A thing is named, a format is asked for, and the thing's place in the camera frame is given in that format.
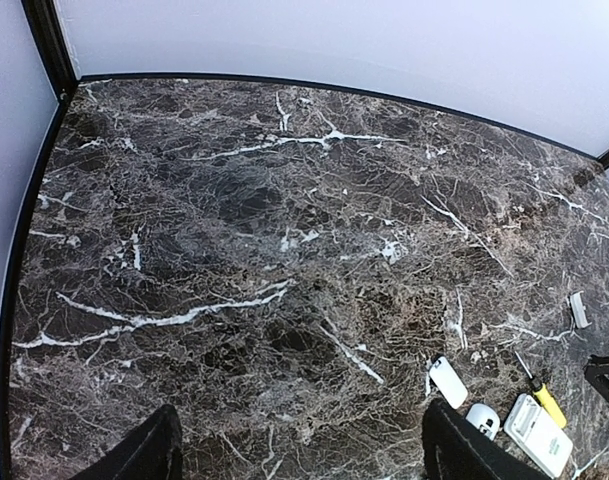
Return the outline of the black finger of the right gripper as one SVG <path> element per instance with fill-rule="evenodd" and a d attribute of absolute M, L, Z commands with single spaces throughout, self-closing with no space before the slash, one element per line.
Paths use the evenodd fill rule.
<path fill-rule="evenodd" d="M 591 355 L 584 378 L 609 405 L 609 356 Z"/>

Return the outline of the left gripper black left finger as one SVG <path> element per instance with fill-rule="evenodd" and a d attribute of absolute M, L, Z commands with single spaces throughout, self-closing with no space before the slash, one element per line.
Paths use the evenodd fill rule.
<path fill-rule="evenodd" d="M 182 429 L 174 406 L 165 404 L 79 479 L 181 479 Z"/>

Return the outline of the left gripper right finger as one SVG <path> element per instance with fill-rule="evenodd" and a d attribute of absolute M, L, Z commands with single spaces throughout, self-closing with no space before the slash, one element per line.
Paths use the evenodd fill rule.
<path fill-rule="evenodd" d="M 483 436 L 440 398 L 423 414 L 422 446 L 428 479 L 547 479 Z"/>

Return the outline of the grey remote control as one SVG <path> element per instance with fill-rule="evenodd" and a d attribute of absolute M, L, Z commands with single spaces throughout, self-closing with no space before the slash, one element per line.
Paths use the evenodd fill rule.
<path fill-rule="evenodd" d="M 495 440 L 500 429 L 500 418 L 491 407 L 475 403 L 470 407 L 465 419 L 489 440 Z"/>

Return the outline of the white battery cover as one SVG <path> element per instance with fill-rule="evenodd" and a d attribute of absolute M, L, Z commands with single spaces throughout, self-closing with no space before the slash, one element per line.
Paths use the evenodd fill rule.
<path fill-rule="evenodd" d="M 569 296 L 569 305 L 575 325 L 578 329 L 585 329 L 590 325 L 586 317 L 585 305 L 582 301 L 582 291 L 572 293 Z"/>

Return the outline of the yellow handled screwdriver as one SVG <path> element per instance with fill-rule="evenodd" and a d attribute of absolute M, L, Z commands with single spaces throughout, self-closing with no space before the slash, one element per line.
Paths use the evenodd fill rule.
<path fill-rule="evenodd" d="M 539 377 L 531 373 L 526 362 L 521 358 L 518 352 L 515 353 L 515 357 L 528 377 L 531 391 L 536 400 L 550 415 L 555 424 L 561 429 L 564 429 L 568 424 L 566 416 L 564 415 L 554 396 L 548 390 L 546 384 Z"/>

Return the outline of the grey remote battery cover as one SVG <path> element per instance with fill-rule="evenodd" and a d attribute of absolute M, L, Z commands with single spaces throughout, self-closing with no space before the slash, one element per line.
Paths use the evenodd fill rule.
<path fill-rule="evenodd" d="M 431 365 L 429 378 L 453 409 L 464 404 L 468 390 L 445 356 L 438 357 Z"/>

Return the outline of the white remote with battery bay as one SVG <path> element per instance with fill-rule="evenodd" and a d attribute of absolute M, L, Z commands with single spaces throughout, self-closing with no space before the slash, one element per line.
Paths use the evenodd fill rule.
<path fill-rule="evenodd" d="M 503 430 L 551 479 L 561 476 L 573 442 L 530 395 L 517 397 Z"/>

